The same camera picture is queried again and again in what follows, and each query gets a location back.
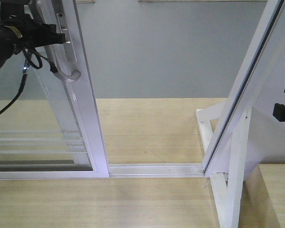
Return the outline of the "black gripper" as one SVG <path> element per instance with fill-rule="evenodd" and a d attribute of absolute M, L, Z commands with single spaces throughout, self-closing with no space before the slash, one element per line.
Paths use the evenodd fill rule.
<path fill-rule="evenodd" d="M 53 44 L 64 44 L 65 34 L 56 33 L 56 24 L 44 24 L 26 14 L 26 47 L 37 48 Z"/>

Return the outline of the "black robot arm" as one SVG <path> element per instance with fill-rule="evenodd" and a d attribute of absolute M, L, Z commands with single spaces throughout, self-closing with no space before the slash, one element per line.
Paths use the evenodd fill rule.
<path fill-rule="evenodd" d="M 42 58 L 50 64 L 50 71 L 58 72 L 55 64 L 40 55 L 36 48 L 65 43 L 65 34 L 56 33 L 55 24 L 44 24 L 25 13 L 29 0 L 0 1 L 0 68 L 12 55 L 22 52 L 35 69 L 43 67 Z"/>

